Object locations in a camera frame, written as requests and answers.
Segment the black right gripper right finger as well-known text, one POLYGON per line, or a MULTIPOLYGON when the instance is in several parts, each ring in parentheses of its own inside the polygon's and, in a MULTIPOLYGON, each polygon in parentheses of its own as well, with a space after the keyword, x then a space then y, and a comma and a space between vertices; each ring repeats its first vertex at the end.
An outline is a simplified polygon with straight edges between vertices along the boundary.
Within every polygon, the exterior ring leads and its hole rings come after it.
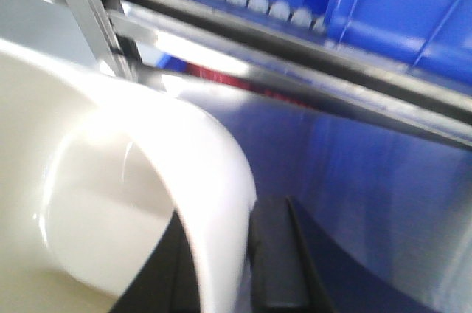
POLYGON ((360 265, 292 197, 260 198, 249 220, 253 312, 429 312, 360 265))

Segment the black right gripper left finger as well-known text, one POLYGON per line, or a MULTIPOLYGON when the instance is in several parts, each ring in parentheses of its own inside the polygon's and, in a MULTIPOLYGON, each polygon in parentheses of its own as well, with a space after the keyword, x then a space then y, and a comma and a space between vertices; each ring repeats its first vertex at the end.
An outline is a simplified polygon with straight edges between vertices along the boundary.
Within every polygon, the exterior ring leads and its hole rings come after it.
POLYGON ((195 264, 176 212, 112 312, 200 312, 195 264))

